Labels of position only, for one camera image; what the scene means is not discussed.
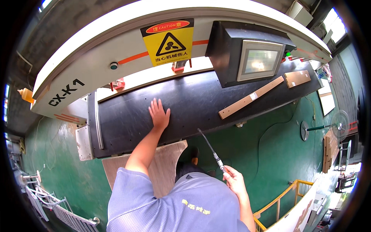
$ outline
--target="warning triangle symbol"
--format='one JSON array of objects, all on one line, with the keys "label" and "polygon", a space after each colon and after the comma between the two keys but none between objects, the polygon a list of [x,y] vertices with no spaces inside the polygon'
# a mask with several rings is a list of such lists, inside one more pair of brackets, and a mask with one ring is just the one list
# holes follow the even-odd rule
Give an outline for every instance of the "warning triangle symbol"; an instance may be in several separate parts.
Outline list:
[{"label": "warning triangle symbol", "polygon": [[177,39],[173,34],[168,32],[164,40],[161,42],[160,47],[156,53],[156,56],[162,56],[173,52],[184,51],[185,46]]}]

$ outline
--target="fan base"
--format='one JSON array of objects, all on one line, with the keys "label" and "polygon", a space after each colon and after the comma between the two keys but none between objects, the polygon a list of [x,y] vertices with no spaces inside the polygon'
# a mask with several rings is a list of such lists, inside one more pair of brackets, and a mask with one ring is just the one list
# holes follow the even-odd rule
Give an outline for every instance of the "fan base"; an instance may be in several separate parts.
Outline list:
[{"label": "fan base", "polygon": [[308,123],[306,123],[306,121],[302,121],[300,123],[300,136],[304,142],[308,140],[308,136],[309,136],[309,131],[307,131],[307,129],[308,129]]}]

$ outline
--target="hand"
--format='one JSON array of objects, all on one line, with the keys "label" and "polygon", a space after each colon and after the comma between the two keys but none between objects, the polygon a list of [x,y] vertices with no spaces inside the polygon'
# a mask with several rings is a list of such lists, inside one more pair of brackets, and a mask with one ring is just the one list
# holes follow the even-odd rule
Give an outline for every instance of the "hand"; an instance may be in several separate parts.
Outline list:
[{"label": "hand", "polygon": [[166,114],[161,103],[161,99],[158,100],[158,105],[156,98],[151,101],[151,106],[148,107],[150,115],[152,117],[153,128],[158,129],[161,132],[169,125],[170,109],[167,109]]},{"label": "hand", "polygon": [[247,191],[242,174],[230,166],[224,165],[224,167],[231,174],[229,175],[226,172],[223,173],[223,180],[227,180],[227,186],[237,195],[238,198],[246,197]]}]

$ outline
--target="yellow warning sign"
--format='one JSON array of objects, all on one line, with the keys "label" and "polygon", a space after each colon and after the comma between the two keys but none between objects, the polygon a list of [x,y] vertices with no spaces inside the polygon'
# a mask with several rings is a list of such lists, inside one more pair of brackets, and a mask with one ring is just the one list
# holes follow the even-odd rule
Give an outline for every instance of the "yellow warning sign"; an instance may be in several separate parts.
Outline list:
[{"label": "yellow warning sign", "polygon": [[141,28],[153,66],[191,58],[193,25],[193,19],[182,19]]}]

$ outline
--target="orange stripe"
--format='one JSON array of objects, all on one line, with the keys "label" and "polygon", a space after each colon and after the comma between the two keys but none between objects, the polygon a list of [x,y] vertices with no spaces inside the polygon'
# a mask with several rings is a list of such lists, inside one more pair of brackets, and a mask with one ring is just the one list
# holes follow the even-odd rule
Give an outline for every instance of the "orange stripe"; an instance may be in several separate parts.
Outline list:
[{"label": "orange stripe", "polygon": [[200,44],[208,44],[209,43],[209,40],[199,40],[199,41],[193,41],[192,42],[192,46],[194,45],[200,45]]},{"label": "orange stripe", "polygon": [[313,54],[313,53],[307,52],[306,50],[303,50],[303,49],[300,49],[300,48],[297,48],[297,50],[298,50],[298,51],[301,51],[301,52],[304,52],[304,53],[307,53],[307,54],[309,54],[309,55],[314,55],[314,56],[317,57],[317,58],[320,58],[320,59],[323,59],[323,60],[326,61],[326,62],[329,62],[328,60],[326,60],[326,59],[324,59],[324,58],[322,58],[322,57],[320,57],[320,56],[317,56],[316,54]]},{"label": "orange stripe", "polygon": [[64,118],[64,119],[68,119],[68,120],[72,120],[72,121],[75,121],[75,122],[80,122],[80,121],[78,121],[78,120],[76,120],[76,119],[73,119],[73,118],[66,118],[66,117],[63,117],[63,116],[60,116],[60,115],[57,115],[57,114],[54,114],[54,116],[56,116],[56,117],[60,117],[60,118]]},{"label": "orange stripe", "polygon": [[69,115],[65,115],[65,114],[60,114],[60,115],[63,115],[63,116],[69,117],[69,118],[74,118],[74,119],[79,120],[78,118],[75,118],[75,117],[72,117],[72,116],[69,116]]},{"label": "orange stripe", "polygon": [[123,59],[122,61],[119,61],[118,64],[122,65],[124,63],[130,62],[130,61],[133,61],[133,60],[136,60],[136,59],[142,58],[144,56],[148,56],[148,55],[149,55],[148,52],[143,52],[143,53],[137,54],[135,56],[131,56],[131,57],[128,57],[126,59]]},{"label": "orange stripe", "polygon": [[58,117],[56,117],[57,119],[60,119],[60,120],[63,120],[63,121],[66,121],[66,122],[73,122],[73,121],[70,121],[70,120],[64,120],[64,119],[62,119],[62,118],[58,118]]}]

